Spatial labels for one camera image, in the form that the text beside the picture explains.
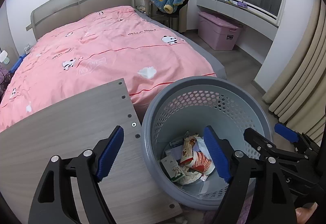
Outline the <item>person's right hand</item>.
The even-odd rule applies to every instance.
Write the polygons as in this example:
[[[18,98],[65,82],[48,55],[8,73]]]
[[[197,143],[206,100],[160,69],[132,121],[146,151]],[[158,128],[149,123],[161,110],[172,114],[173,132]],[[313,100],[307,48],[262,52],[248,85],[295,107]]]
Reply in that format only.
[[[317,209],[318,204],[314,202],[309,208],[297,208],[296,217],[298,224],[305,224]]]

